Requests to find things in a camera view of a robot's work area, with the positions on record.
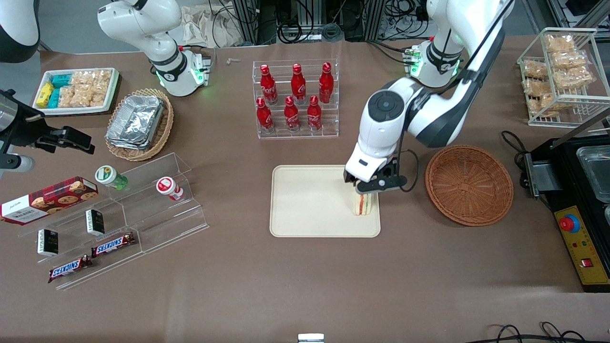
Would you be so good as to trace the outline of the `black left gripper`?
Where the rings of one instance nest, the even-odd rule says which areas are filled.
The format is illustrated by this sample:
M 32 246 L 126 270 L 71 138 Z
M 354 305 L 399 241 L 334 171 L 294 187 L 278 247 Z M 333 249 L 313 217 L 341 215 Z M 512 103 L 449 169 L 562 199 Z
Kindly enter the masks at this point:
M 344 170 L 344 182 L 356 185 L 355 192 L 362 195 L 359 187 L 399 187 L 399 174 L 397 172 L 397 161 L 390 163 L 373 172 L 371 180 L 364 182 Z M 379 190 L 371 191 L 371 194 L 379 194 Z

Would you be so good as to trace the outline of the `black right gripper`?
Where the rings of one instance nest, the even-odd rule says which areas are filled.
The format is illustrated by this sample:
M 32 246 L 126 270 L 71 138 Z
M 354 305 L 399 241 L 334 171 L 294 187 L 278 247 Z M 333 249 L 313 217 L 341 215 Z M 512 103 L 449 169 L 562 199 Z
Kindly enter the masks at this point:
M 48 126 L 44 113 L 36 109 L 18 109 L 14 124 L 15 146 L 32 145 L 41 138 L 51 139 L 51 137 L 62 134 L 62 139 L 67 142 L 59 142 L 57 147 L 94 154 L 95 146 L 90 145 L 92 138 L 89 135 L 70 126 L 63 126 L 63 128 Z

